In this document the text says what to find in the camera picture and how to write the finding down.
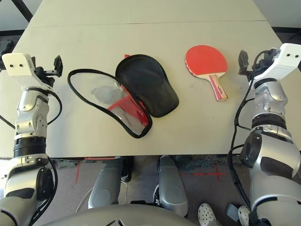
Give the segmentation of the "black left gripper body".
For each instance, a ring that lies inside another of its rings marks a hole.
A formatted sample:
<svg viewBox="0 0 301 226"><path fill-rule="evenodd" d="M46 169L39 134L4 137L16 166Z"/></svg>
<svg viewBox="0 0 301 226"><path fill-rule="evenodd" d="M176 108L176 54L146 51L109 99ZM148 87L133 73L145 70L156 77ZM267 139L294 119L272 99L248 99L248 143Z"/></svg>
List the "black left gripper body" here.
<svg viewBox="0 0 301 226"><path fill-rule="evenodd" d="M37 67L34 70L34 73L37 75L37 77L44 83L53 88L55 79L54 76L58 76L57 70L49 70L45 71L42 67Z"/></svg>

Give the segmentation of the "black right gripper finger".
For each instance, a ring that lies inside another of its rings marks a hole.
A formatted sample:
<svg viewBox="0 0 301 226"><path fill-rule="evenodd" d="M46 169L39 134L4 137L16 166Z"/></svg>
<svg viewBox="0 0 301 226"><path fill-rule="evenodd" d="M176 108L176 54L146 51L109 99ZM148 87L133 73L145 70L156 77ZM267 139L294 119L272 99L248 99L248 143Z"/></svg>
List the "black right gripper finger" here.
<svg viewBox="0 0 301 226"><path fill-rule="evenodd" d="M241 50L238 56L238 64L239 64L239 75L248 75L250 72L247 70L249 66L248 62L248 54Z"/></svg>

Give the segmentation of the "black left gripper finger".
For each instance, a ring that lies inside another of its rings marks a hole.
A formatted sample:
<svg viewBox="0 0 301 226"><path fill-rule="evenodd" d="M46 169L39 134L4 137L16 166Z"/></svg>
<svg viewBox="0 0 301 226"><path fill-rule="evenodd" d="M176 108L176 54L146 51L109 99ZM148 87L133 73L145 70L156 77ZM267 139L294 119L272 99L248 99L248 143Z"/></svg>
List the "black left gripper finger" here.
<svg viewBox="0 0 301 226"><path fill-rule="evenodd" d="M54 70L56 71L56 76L57 77L61 77L62 73L63 73L63 63L62 63L62 59L60 56L57 56L54 60Z"/></svg>

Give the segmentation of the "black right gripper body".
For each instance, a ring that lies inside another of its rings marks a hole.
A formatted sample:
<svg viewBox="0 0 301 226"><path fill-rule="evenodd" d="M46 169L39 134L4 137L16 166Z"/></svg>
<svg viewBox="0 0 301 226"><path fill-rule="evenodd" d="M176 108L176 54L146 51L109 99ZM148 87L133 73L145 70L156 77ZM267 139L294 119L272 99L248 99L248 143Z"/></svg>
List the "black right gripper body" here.
<svg viewBox="0 0 301 226"><path fill-rule="evenodd" d="M279 53L278 49L266 50L259 53L252 65L252 70L247 71L247 77L256 77L265 72L274 62L274 57Z"/></svg>

